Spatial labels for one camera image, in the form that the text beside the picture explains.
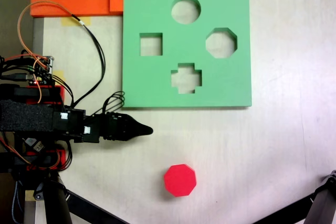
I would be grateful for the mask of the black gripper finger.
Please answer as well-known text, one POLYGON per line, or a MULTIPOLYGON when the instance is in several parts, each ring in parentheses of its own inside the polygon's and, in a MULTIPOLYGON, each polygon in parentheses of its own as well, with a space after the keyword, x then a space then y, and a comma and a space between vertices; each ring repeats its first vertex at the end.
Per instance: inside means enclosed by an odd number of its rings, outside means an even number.
POLYGON ((108 113, 107 128, 111 131, 152 131, 150 126, 141 124, 128 114, 108 113))
POLYGON ((145 136, 145 135, 151 135, 153 133, 153 130, 147 130, 147 131, 122 131, 122 132, 114 132, 111 134, 108 134, 106 136, 106 140, 110 141, 129 141, 135 137, 138 136, 145 136))

